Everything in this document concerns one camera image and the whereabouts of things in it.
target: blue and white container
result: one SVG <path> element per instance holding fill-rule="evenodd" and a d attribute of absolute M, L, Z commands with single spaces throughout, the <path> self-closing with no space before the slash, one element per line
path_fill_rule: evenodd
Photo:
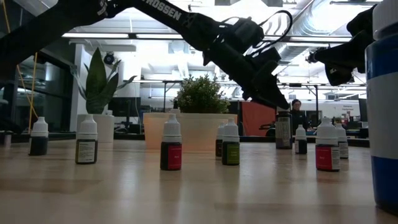
<path fill-rule="evenodd" d="M 384 0 L 374 9 L 373 31 L 366 71 L 374 198 L 398 213 L 398 1 Z"/>

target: black robotic arm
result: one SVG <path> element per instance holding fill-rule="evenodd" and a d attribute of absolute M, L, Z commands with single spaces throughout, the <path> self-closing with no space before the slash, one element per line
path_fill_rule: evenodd
<path fill-rule="evenodd" d="M 186 12 L 166 0 L 59 0 L 28 24 L 0 40 L 0 67 L 14 66 L 74 27 L 89 25 L 135 7 L 177 31 L 192 47 L 203 52 L 204 65 L 213 61 L 242 87 L 243 98 L 266 106 L 289 108 L 271 73 L 280 55 L 271 47 L 257 57 L 243 53 L 264 38 L 263 29 L 250 18 L 231 25 L 203 14 Z"/>

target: plant pot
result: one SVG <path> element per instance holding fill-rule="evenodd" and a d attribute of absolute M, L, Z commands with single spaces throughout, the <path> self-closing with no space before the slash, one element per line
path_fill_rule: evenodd
<path fill-rule="evenodd" d="M 77 116 L 77 131 L 80 130 L 80 123 L 84 121 L 86 115 L 78 114 Z M 105 114 L 94 114 L 95 122 L 97 123 L 98 143 L 113 143 L 114 133 L 114 116 Z"/>
<path fill-rule="evenodd" d="M 176 114 L 181 124 L 182 147 L 184 151 L 213 151 L 217 129 L 228 118 L 238 119 L 236 114 Z M 160 149 L 163 125 L 169 113 L 144 113 L 145 142 L 147 149 Z"/>

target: man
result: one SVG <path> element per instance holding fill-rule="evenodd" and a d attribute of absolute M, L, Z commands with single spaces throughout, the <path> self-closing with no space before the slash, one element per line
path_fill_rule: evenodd
<path fill-rule="evenodd" d="M 300 100 L 294 100 L 292 101 L 292 111 L 290 112 L 292 114 L 292 129 L 293 129 L 293 135 L 296 133 L 296 129 L 299 127 L 299 124 L 302 124 L 304 129 L 308 129 L 308 122 L 307 122 L 307 117 L 305 116 L 304 112 L 300 111 L 301 107 L 301 101 Z"/>

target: green label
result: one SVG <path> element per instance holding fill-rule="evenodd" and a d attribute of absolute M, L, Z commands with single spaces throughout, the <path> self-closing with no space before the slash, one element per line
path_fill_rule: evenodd
<path fill-rule="evenodd" d="M 227 145 L 226 162 L 228 164 L 239 164 L 239 145 L 238 144 Z"/>

